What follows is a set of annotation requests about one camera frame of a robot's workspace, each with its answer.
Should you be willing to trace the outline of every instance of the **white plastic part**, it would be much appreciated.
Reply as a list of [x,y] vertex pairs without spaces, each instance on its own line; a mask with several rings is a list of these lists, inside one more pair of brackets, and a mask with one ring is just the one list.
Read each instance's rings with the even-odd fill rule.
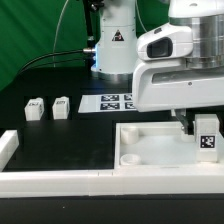
[[138,128],[134,126],[129,126],[129,127],[123,127],[121,129],[121,141],[124,144],[130,145],[130,144],[135,144],[138,142],[139,139],[139,133],[138,133]]
[[149,58],[147,47],[149,44],[162,38],[169,38],[173,43],[173,52],[169,57],[159,58],[161,60],[168,58],[179,58],[189,55],[193,50],[193,36],[191,28],[187,26],[173,26],[169,23],[143,34],[137,42],[137,52],[143,61],[158,60],[158,58]]
[[223,0],[171,0],[169,17],[193,18],[224,14]]
[[67,119],[70,111],[69,98],[56,98],[52,109],[54,120]]
[[141,157],[136,154],[125,154],[121,157],[121,165],[135,166],[141,164]]
[[112,75],[133,73],[137,60],[135,1],[104,1],[105,7],[100,11],[101,38],[96,45],[94,72]]
[[29,100],[25,107],[25,115],[27,121],[40,120],[44,113],[44,101],[42,98]]
[[[138,60],[132,82],[135,108],[144,112],[224,104],[223,76],[188,76],[187,72],[182,73],[184,70],[186,64],[182,58],[152,62]],[[172,71],[180,71],[179,76],[166,76]],[[156,80],[158,73],[163,77]]]
[[0,138],[0,172],[19,146],[17,131],[6,131]]
[[197,160],[199,162],[218,161],[219,125],[218,117],[215,114],[195,116]]

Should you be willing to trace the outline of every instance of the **black tabletop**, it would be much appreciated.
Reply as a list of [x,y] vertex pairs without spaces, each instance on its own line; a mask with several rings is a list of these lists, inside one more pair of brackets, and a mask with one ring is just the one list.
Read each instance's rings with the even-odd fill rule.
[[[42,171],[113,169],[115,126],[118,122],[175,120],[170,111],[139,113],[78,113],[82,95],[130,93],[131,81],[93,79],[85,68],[35,69],[17,77],[0,92],[0,135],[16,129],[20,146],[4,169]],[[53,120],[55,98],[70,98],[68,120]],[[27,122],[24,107],[42,97],[41,121]],[[216,113],[223,107],[187,111]],[[143,195],[0,199],[2,223],[223,223],[223,195]]]

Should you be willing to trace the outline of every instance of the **green wall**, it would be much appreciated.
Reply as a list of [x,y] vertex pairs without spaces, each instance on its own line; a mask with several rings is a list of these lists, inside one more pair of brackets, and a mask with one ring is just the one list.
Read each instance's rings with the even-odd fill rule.
[[[157,0],[138,0],[147,30],[167,22],[167,5]],[[0,1],[0,90],[9,84],[29,60],[53,50],[57,22],[65,0]],[[96,38],[98,15],[92,18]],[[137,33],[142,33],[137,21]],[[86,46],[85,18],[80,0],[70,0],[58,36],[56,51]]]

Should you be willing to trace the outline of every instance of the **small white cube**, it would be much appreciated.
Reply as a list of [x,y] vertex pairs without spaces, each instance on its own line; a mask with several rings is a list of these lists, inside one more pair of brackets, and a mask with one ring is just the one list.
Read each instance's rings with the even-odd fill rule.
[[27,121],[38,121],[44,113],[44,101],[42,98],[29,100],[25,107],[25,115]]
[[215,114],[195,116],[195,136],[197,142],[197,160],[199,162],[217,162],[217,141],[219,135],[219,119]]
[[197,114],[195,126],[197,134],[217,134],[220,123],[216,114]]
[[54,120],[67,119],[70,111],[69,98],[61,97],[56,98],[53,105]]

